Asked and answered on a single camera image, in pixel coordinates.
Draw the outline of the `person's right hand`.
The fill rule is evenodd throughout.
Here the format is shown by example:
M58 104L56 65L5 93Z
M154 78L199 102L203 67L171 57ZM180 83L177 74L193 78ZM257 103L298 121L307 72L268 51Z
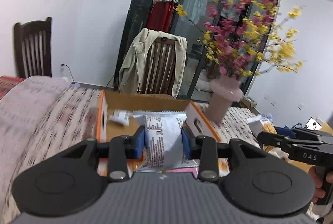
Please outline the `person's right hand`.
M332 202L332 167L312 166L308 174L315 184L312 202L316 205L328 205Z

